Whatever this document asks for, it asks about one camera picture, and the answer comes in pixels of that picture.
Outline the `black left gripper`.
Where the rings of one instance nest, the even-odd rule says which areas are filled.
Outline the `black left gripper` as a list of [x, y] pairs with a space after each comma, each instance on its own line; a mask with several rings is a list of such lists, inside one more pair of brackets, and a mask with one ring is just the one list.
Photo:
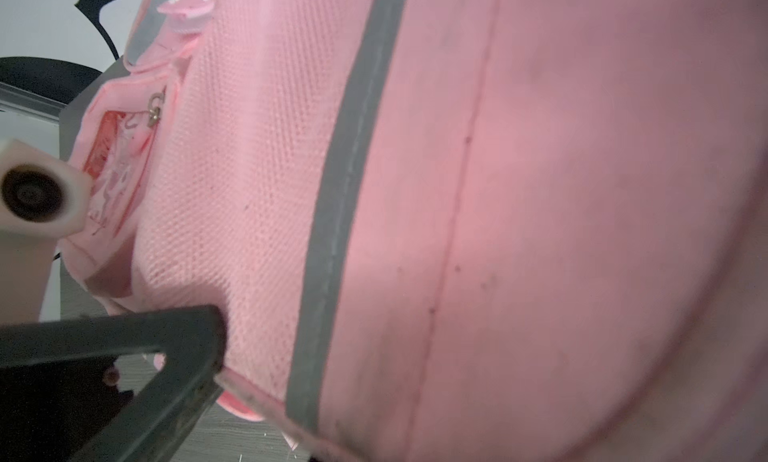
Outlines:
[[1, 330], [3, 461], [168, 461], [221, 393], [213, 306]]

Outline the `pink student backpack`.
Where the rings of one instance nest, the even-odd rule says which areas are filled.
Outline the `pink student backpack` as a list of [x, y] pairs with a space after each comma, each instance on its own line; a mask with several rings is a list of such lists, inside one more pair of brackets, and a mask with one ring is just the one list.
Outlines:
[[144, 0], [70, 159], [320, 459], [767, 457], [767, 0]]

